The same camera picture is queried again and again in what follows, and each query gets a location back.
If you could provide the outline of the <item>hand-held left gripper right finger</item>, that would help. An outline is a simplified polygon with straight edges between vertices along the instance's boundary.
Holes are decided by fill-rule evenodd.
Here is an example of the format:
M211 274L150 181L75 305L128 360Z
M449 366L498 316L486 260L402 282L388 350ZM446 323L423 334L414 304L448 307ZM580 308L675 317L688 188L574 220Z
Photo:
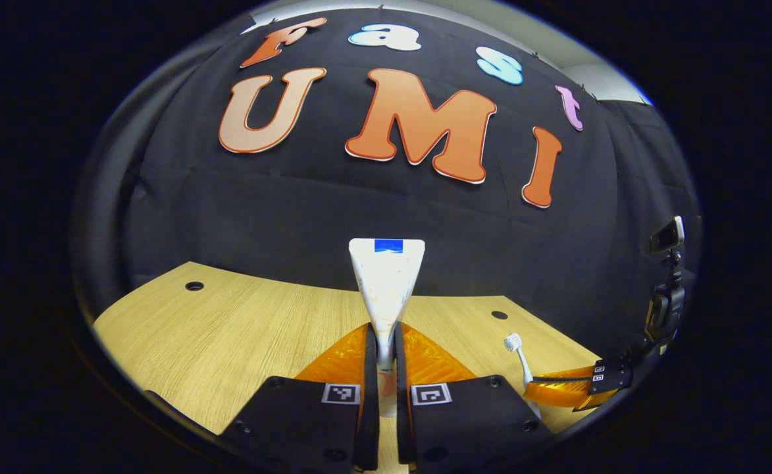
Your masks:
M420 333L397 325L398 458L412 472L506 472L552 432L502 375L420 381Z

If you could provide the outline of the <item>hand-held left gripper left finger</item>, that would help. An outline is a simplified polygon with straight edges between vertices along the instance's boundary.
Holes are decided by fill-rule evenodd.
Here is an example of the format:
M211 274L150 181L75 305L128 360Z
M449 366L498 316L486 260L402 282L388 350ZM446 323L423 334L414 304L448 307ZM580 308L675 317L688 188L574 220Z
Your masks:
M272 472L365 472L378 466L376 337L364 325L298 376L270 376L220 439Z

